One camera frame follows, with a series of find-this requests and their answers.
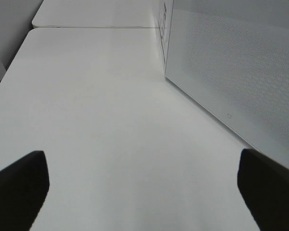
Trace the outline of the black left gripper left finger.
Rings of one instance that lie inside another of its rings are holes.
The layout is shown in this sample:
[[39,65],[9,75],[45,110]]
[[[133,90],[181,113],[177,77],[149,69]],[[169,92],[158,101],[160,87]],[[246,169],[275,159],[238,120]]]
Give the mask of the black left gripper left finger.
[[33,151],[0,171],[0,231],[28,231],[50,188],[44,151]]

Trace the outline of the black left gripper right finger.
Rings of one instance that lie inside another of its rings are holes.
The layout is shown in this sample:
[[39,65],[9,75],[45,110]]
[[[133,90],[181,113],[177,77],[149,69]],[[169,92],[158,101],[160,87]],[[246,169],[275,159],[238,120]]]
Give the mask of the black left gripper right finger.
[[254,149],[243,149],[237,186],[262,231],[289,231],[289,169]]

